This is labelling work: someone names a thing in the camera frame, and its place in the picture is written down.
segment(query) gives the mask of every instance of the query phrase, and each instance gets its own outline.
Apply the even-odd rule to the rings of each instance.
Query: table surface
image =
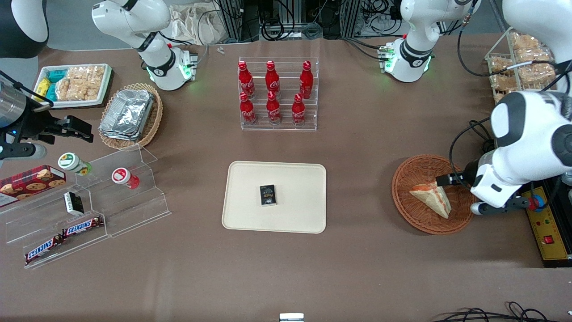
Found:
[[[470,67],[482,70],[497,37],[463,39]],[[22,248],[0,243],[0,319],[276,321],[281,312],[304,312],[307,321],[429,321],[464,307],[505,313],[511,300],[566,319],[572,270],[541,268],[524,212],[474,218],[459,233],[437,236],[410,226],[392,201],[391,178],[402,161],[447,155],[467,122],[494,106],[488,79],[461,68],[455,42],[442,37],[430,69],[412,84],[381,74],[342,41],[225,45],[224,56],[211,47],[196,81],[160,91],[165,112],[147,146],[159,158],[155,179],[172,214],[33,270],[24,270]],[[243,132],[240,56],[319,57],[318,131]],[[41,66],[99,62],[116,72],[112,93],[150,82],[135,50],[40,56]],[[92,123],[95,142],[57,138],[45,160],[6,162],[2,177],[55,164],[68,150],[86,160],[113,152],[97,137],[101,112],[53,112]],[[473,133],[461,138],[457,164],[477,158],[480,144]],[[326,167],[326,230],[225,229],[225,182],[235,160]]]

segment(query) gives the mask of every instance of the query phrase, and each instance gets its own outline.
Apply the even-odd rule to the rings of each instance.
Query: red cookie box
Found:
[[[0,181],[0,208],[66,183],[66,175],[44,164]]]

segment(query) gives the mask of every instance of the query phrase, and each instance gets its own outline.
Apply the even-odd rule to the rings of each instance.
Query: round wicker basket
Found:
[[[151,106],[151,112],[149,113],[149,117],[147,118],[147,123],[145,124],[145,128],[143,130],[143,136],[142,136],[141,140],[136,142],[136,141],[127,141],[127,140],[118,140],[118,139],[108,138],[107,136],[104,136],[100,132],[101,140],[103,140],[103,142],[105,143],[106,146],[108,146],[110,148],[116,148],[118,150],[128,148],[128,147],[133,146],[137,143],[140,146],[144,147],[147,144],[149,144],[149,142],[151,142],[151,140],[153,139],[153,137],[157,133],[157,130],[159,129],[159,123],[161,123],[161,117],[163,116],[163,102],[161,101],[161,97],[159,96],[159,93],[157,92],[157,90],[148,84],[140,84],[140,83],[131,84],[131,85],[127,85],[127,86],[123,87],[122,89],[120,89],[120,91],[123,89],[133,89],[135,91],[146,90],[146,91],[153,94],[153,105]],[[101,116],[101,120],[104,119],[105,114],[107,113],[107,111],[109,109],[109,105],[111,105],[111,102],[113,101],[113,99],[115,98],[117,93],[119,93],[119,91],[117,91],[115,94],[113,94],[111,99],[109,99],[108,103],[105,105],[105,109],[104,109],[103,115]]]
[[[473,214],[470,210],[475,197],[463,186],[444,187],[451,202],[449,219],[439,216],[409,191],[420,183],[435,181],[435,177],[451,173],[449,161],[439,155],[423,154],[405,160],[395,171],[391,194],[401,215],[413,227],[435,235],[452,234],[465,228]]]

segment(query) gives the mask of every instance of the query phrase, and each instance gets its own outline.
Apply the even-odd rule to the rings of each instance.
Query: acrylic bottle rack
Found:
[[[240,57],[247,63],[248,70],[252,74],[255,96],[251,99],[254,105],[254,111],[257,118],[255,125],[247,125],[240,116],[240,126],[243,130],[291,130],[291,131],[316,131],[318,124],[318,86],[320,75],[320,64],[317,58],[310,57]],[[276,65],[276,72],[280,76],[280,114],[282,122],[278,125],[272,125],[268,118],[266,110],[266,102],[268,100],[268,91],[266,89],[266,62],[273,60]],[[305,122],[301,127],[295,127],[292,121],[292,104],[294,103],[294,95],[300,92],[300,73],[302,72],[302,63],[309,60],[312,63],[312,74],[314,83],[310,99],[304,100]],[[242,92],[240,84],[238,85],[239,94]]]

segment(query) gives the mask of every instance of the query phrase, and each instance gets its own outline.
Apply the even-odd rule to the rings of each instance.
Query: aluminum foil container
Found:
[[[109,138],[139,140],[152,105],[153,95],[148,91],[124,89],[111,102],[99,130]]]

